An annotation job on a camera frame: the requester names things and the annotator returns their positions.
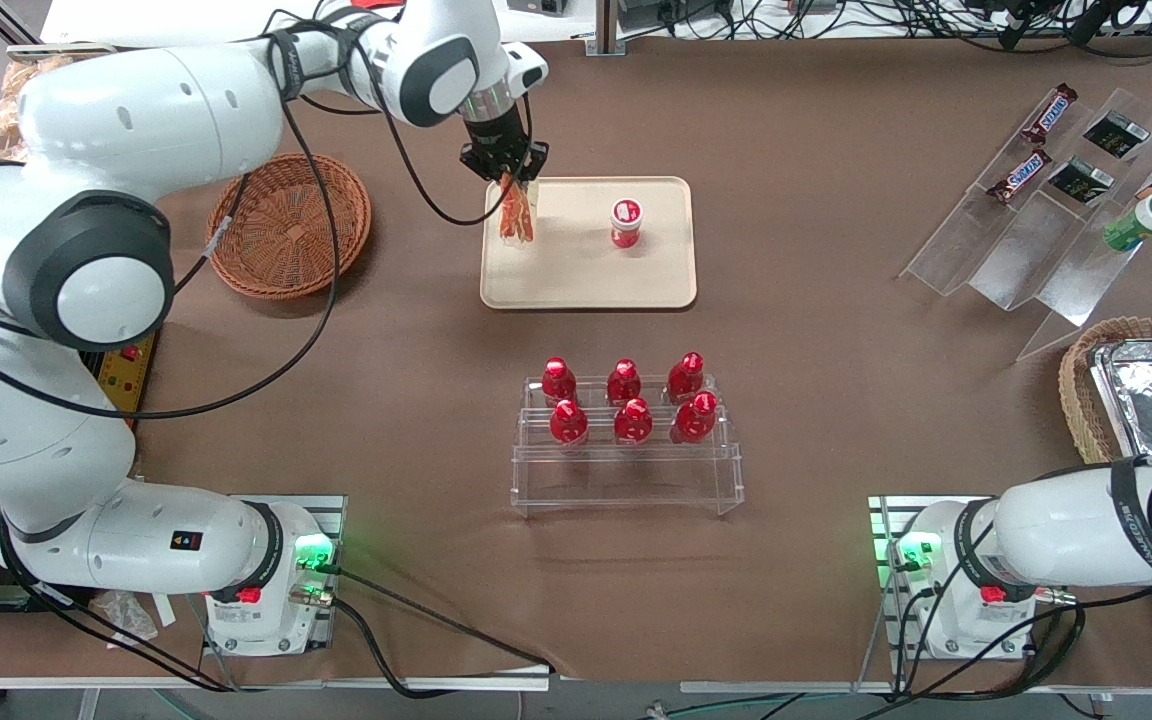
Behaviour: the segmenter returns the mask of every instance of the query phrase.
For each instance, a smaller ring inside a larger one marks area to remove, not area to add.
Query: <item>wooden tray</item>
[[[676,309],[696,300],[691,188],[675,177],[538,179],[536,241],[509,247],[483,225],[479,295],[497,310]],[[485,209],[500,188],[488,185]],[[643,205],[637,245],[612,245],[612,205]]]

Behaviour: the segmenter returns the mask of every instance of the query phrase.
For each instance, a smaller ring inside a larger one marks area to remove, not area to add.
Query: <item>brown table surface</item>
[[[1093,106],[1114,88],[1152,101],[1152,65],[958,41],[642,41],[612,60],[585,59],[575,41],[540,51],[552,76],[532,104],[538,137],[553,145],[551,176],[691,184],[695,305],[486,309],[480,229],[422,205],[384,122],[298,106],[314,150],[367,184],[369,249],[328,332],[282,381],[214,414],[142,423],[143,471],[223,493],[347,493],[348,568],[577,679],[855,680],[878,601],[865,498],[1001,492],[1078,464],[1058,402],[1059,354],[1011,364],[1041,311],[1007,314],[970,290],[942,300],[896,274],[1037,97],[1068,82]],[[483,183],[457,165],[458,126],[403,135],[429,190],[467,217],[482,210]],[[206,187],[162,203],[182,272],[217,196]],[[200,273],[164,328],[147,409],[265,376],[321,305],[242,300]],[[1123,313],[1152,316],[1152,241],[1098,316]],[[721,520],[644,510],[524,521],[511,510],[522,378],[551,355],[586,373],[622,356],[664,372],[687,350],[707,357],[732,408],[745,505]],[[521,665],[347,596],[401,674]],[[196,652],[197,628],[179,621],[164,641]],[[154,673],[50,617],[0,616],[0,676]],[[241,675],[350,679],[376,667],[338,624],[331,651],[250,661]],[[886,675],[879,659],[872,676]],[[1052,682],[1152,688],[1152,600],[1093,611]]]

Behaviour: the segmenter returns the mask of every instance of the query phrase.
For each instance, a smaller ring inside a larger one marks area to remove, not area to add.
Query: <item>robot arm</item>
[[[1055,588],[1152,585],[1151,497],[1152,464],[1124,458],[1044,475],[996,500],[929,506],[890,547],[901,594],[943,593],[934,615],[931,601],[916,606],[929,654],[975,655],[1032,617],[1038,593],[1060,597]],[[1023,635],[987,657],[1020,659]]]
[[[29,160],[0,162],[0,319],[24,331],[0,327],[1,372],[113,410],[76,350],[126,347],[168,313],[170,228],[156,202],[268,160],[285,101],[335,91],[416,127],[460,113],[468,167],[499,179],[526,161],[535,177],[544,145],[522,132],[515,101],[545,74],[526,46],[500,45],[490,0],[410,0],[399,23],[328,6],[273,38],[132,51],[36,77],[18,97]],[[132,455],[121,419],[0,382],[0,561],[52,584],[207,592],[233,652],[303,649],[316,609],[288,598],[321,586],[306,564],[332,552],[312,516],[128,480]]]

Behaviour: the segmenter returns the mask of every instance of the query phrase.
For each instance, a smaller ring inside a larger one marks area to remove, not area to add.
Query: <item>wicker basket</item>
[[[1060,363],[1060,404],[1064,409],[1064,420],[1074,435],[1084,462],[1108,462],[1119,457],[1116,441],[1111,439],[1101,415],[1097,411],[1100,396],[1092,384],[1087,370],[1087,351],[1105,342],[1152,338],[1152,320],[1149,318],[1111,318],[1092,325],[1078,338]]]
[[[351,169],[327,156],[314,160],[332,199],[343,273],[367,240],[371,199]],[[237,191],[234,179],[207,219],[210,236]],[[234,290],[263,300],[291,300],[332,285],[332,228],[304,156],[275,156],[251,173],[236,217],[211,255],[211,266]]]

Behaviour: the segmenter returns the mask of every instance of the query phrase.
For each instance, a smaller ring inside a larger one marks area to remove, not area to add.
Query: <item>acrylic display stand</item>
[[[666,378],[645,376],[641,396],[652,409],[654,426],[643,445],[614,444],[607,406],[607,378],[579,377],[576,399],[589,417],[589,439],[575,448],[559,446],[550,435],[550,415],[540,378],[528,378],[513,446],[513,487],[509,501],[525,517],[543,509],[599,507],[694,506],[722,515],[745,501],[740,444],[722,395],[712,376],[705,389],[719,396],[718,422],[699,445],[669,441],[677,410],[664,395]]]
[[[1051,97],[1044,97],[1020,128],[1029,127]],[[1123,159],[1083,138],[1083,132],[1108,109],[1123,113],[1149,131],[1149,139]],[[1070,105],[1044,146],[1051,164],[1011,197],[1010,205],[1005,205],[984,191],[1033,152],[1032,143],[1020,137],[1020,128],[901,273],[914,274],[945,296],[964,285],[972,286],[1007,311],[1030,300],[1046,305],[1051,313],[1016,361],[1078,333],[1132,259],[1134,250],[1112,250],[1102,242],[1101,233],[1105,225],[1132,207],[1135,194],[1152,181],[1152,106],[1121,89],[1100,109],[1092,111],[1083,101]],[[1091,206],[1047,182],[1070,156],[1115,179],[1111,190]]]

